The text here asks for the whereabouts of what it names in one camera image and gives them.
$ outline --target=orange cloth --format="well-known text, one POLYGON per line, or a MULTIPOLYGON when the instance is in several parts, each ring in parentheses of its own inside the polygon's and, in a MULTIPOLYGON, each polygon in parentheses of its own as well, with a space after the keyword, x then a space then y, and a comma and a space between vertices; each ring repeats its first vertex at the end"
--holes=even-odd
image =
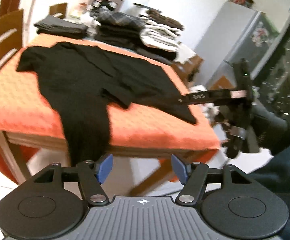
MULTIPOLYGON (((40 34, 29 46, 51 47, 63 41, 99 46, 101 49, 143 58, 163 68, 182 94, 188 93, 187 88, 170 66, 108 44, 40 34)), ((39 93, 36 74, 16 72, 23 51, 24 48, 0 71, 0 130, 64 138, 58 113, 39 93)), ((124 147, 217 151, 219 140, 208 120, 199 106, 189 107, 198 121, 196 125, 152 107, 131 104, 128 110, 123 110, 111 104, 107 107, 111 122, 110 143, 124 147)))

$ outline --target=refrigerator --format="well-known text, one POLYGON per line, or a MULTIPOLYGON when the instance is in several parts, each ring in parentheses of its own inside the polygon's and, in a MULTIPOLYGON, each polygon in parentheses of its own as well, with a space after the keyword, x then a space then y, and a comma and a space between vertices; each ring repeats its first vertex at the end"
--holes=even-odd
POLYGON ((236 86, 230 64, 244 58, 251 72, 278 34, 264 13, 225 2, 194 49, 204 59, 195 85, 209 89, 224 75, 236 86))

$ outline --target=silver bolt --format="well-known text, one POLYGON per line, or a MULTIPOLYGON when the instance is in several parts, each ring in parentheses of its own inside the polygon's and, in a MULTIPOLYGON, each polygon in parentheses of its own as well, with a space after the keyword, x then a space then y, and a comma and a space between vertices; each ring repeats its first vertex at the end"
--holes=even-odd
POLYGON ((182 195, 178 198, 178 200, 183 203, 190 203, 194 201, 194 197, 191 195, 182 195))
POLYGON ((106 200, 106 197, 104 195, 101 195, 101 194, 95 194, 95 195, 92 195, 90 197, 90 200, 92 202, 95 202, 95 203, 101 203, 101 202, 104 202, 106 200))

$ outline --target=plaid garment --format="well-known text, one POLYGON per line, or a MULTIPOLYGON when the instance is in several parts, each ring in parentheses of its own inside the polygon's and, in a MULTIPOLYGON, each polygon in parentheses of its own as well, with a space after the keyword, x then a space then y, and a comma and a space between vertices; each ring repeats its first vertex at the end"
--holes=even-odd
POLYGON ((105 9, 100 10, 97 21, 101 24, 115 25, 133 30, 141 30, 145 27, 144 20, 139 17, 105 9))

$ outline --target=white floor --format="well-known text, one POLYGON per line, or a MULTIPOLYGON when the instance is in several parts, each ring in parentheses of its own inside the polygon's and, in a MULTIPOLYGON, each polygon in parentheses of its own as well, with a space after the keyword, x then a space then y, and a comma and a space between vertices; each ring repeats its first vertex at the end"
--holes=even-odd
MULTIPOLYGON (((223 139, 223 133, 217 127, 215 132, 223 139)), ((221 168, 224 164, 226 157, 222 153, 224 149, 208 162, 211 168, 221 168)), ((244 172, 251 172, 258 167, 263 166, 271 158, 271 155, 267 150, 262 150, 259 154, 240 154, 237 159, 231 160, 229 163, 239 167, 244 172)), ((60 162, 62 165, 66 165, 66 156, 59 151, 49 151, 41 149, 29 162, 28 167, 32 174, 37 173, 43 167, 52 162, 60 162)), ((113 195, 124 195, 133 186, 138 184, 144 178, 146 178, 152 171, 159 166, 156 159, 136 159, 136 158, 114 158, 114 168, 109 175, 107 181, 103 184, 103 188, 109 198, 113 195)), ((16 184, 6 178, 0 173, 0 200, 16 188, 16 184)), ((209 185, 208 190, 219 187, 218 184, 209 185)), ((65 183, 65 188, 80 196, 79 189, 76 183, 65 183)), ((148 195, 164 195, 169 192, 177 191, 182 188, 179 182, 166 182, 155 191, 148 195)), ((172 197, 176 197, 178 193, 172 194, 172 197)), ((3 235, 0 231, 0 240, 3 239, 3 235)))

